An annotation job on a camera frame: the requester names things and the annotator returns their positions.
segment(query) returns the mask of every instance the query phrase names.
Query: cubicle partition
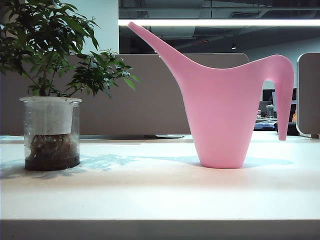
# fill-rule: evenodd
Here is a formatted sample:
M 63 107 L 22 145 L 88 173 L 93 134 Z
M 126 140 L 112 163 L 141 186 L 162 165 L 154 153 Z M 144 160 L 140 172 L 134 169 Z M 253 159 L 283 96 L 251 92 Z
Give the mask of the cubicle partition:
M 302 134 L 320 134 L 320 53 L 302 54 L 298 61 L 297 120 Z
M 232 68 L 248 63 L 243 53 L 186 54 L 192 60 L 213 68 Z M 190 134 L 180 89 L 172 73 L 157 54 L 121 54 L 132 73 L 142 83 L 132 90 L 122 80 L 114 87 L 109 99 L 104 93 L 97 96 L 78 93 L 81 98 L 81 135 L 154 135 Z M 76 63 L 77 58 L 70 56 Z M 57 88 L 64 89 L 72 74 L 64 75 Z M 23 104 L 30 85 L 16 73 L 1 76 L 1 135 L 23 135 Z

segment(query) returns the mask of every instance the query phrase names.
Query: white table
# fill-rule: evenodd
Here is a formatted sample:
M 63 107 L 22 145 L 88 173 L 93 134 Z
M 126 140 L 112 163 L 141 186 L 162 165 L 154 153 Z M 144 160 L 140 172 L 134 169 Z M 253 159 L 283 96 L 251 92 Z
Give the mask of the white table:
M 240 169 L 202 167 L 191 136 L 82 140 L 50 172 L 0 147 L 2 239 L 320 238 L 320 139 L 253 132 Z

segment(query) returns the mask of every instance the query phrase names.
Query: fluorescent light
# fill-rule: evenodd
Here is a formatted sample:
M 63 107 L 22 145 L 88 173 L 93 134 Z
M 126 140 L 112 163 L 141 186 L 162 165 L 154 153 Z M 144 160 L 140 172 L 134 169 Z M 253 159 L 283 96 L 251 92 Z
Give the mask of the fluorescent light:
M 316 26 L 320 19 L 119 19 L 119 26 Z

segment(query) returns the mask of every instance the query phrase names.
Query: watering can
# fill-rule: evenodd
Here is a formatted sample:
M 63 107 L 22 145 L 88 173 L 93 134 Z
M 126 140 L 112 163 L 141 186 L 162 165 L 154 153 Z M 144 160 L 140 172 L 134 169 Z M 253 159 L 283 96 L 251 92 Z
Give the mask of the watering can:
M 294 70 L 289 59 L 272 55 L 232 68 L 198 64 L 133 22 L 128 27 L 161 57 L 176 79 L 201 165 L 240 168 L 256 123 L 262 85 L 274 83 L 278 138 L 286 140 Z M 234 123 L 241 109 L 241 124 Z

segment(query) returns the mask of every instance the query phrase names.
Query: wall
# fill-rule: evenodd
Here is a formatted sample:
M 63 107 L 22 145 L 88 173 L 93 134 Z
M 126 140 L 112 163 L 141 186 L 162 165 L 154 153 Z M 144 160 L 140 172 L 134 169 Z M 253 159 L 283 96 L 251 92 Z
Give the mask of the wall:
M 287 57 L 294 69 L 294 87 L 297 87 L 297 60 L 304 53 L 320 52 L 320 38 L 311 38 L 300 41 L 293 41 L 272 46 L 259 47 L 243 51 L 249 58 L 250 62 L 261 59 L 270 55 L 280 54 Z M 266 81 L 263 89 L 274 89 L 274 84 Z
M 88 19 L 95 17 L 95 22 L 100 26 L 94 28 L 95 37 L 101 50 L 112 49 L 119 53 L 119 27 L 118 27 L 118 0 L 68 0 L 75 5 L 81 15 Z M 91 41 L 87 41 L 83 48 L 84 54 L 95 51 Z

